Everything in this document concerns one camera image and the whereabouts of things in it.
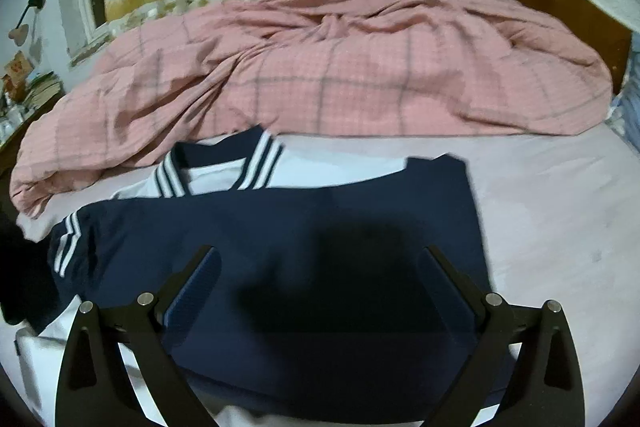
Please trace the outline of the navy and white jacket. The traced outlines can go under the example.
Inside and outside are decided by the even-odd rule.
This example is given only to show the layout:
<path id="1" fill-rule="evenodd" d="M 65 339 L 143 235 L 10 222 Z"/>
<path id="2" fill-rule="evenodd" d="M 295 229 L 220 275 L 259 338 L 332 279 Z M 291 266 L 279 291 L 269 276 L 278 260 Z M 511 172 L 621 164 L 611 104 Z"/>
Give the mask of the navy and white jacket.
<path id="1" fill-rule="evenodd" d="M 1 225 L 1 310 L 42 331 L 75 298 L 103 308 L 201 265 L 163 321 L 177 365 L 244 407 L 331 421 L 415 421 L 476 343 L 428 252 L 490 287 L 463 159 L 289 150 L 260 128 L 179 143 L 143 181 L 40 241 Z"/>

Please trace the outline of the pink bed sheet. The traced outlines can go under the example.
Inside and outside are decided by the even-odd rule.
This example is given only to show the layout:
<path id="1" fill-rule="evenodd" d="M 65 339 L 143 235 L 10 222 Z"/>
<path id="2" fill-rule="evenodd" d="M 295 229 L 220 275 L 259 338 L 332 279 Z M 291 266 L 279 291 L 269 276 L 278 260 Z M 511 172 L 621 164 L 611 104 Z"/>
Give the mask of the pink bed sheet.
<path id="1" fill-rule="evenodd" d="M 565 308 L 585 388 L 586 426 L 622 418 L 623 393 L 639 367 L 639 156 L 600 124 L 576 136 L 328 139 L 288 135 L 285 164 L 294 179 L 311 180 L 303 162 L 337 165 L 347 159 L 399 162 L 409 156 L 450 154 L 468 162 L 485 237 L 491 282 L 519 305 L 558 298 Z M 83 205 L 142 184 L 153 167 L 107 171 L 81 191 L 58 194 L 35 219 L 20 215 L 28 239 L 43 239 L 55 223 Z M 3 386 L 36 425 L 53 426 L 62 360 L 62 334 L 77 307 L 43 340 L 26 323 L 1 317 Z"/>

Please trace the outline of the blue floral pillow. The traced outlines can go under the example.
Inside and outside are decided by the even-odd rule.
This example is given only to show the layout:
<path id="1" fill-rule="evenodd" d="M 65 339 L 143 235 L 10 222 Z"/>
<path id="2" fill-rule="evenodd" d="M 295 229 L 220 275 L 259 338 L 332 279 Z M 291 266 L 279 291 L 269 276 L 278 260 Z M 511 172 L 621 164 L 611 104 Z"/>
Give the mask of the blue floral pillow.
<path id="1" fill-rule="evenodd" d="M 606 124 L 635 150 L 640 148 L 639 53 L 631 52 L 620 93 L 613 98 Z"/>

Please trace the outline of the stack of books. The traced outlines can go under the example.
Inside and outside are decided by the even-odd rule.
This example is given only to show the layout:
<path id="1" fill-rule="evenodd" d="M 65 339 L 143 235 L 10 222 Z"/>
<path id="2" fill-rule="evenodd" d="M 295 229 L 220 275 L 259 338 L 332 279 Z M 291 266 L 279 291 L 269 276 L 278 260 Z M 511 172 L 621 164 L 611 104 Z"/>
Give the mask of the stack of books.
<path id="1" fill-rule="evenodd" d="M 48 72 L 29 83 L 22 105 L 30 108 L 40 107 L 50 98 L 63 93 L 62 80 L 54 72 Z"/>

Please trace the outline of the orange snack bag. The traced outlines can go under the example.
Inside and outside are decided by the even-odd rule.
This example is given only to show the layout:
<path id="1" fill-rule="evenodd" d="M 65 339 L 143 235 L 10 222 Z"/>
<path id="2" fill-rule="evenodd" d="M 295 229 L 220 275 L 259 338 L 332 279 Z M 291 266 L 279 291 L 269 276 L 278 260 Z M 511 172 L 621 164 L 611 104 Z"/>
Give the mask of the orange snack bag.
<path id="1" fill-rule="evenodd" d="M 11 61 L 4 66 L 6 72 L 2 77 L 4 92 L 15 103 L 24 100 L 27 92 L 27 77 L 34 71 L 32 63 L 22 51 L 18 51 Z"/>

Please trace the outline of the pink plaid quilt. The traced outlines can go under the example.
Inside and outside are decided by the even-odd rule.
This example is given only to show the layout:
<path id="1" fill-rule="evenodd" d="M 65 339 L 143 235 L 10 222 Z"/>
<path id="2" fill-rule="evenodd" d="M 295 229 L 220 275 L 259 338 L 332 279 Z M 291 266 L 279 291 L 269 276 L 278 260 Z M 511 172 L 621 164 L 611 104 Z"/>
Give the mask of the pink plaid quilt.
<path id="1" fill-rule="evenodd" d="M 515 0 L 227 0 L 114 39 L 28 128 L 10 197 L 37 217 L 108 169 L 253 126 L 576 135 L 605 120 L 611 96 L 600 55 Z"/>

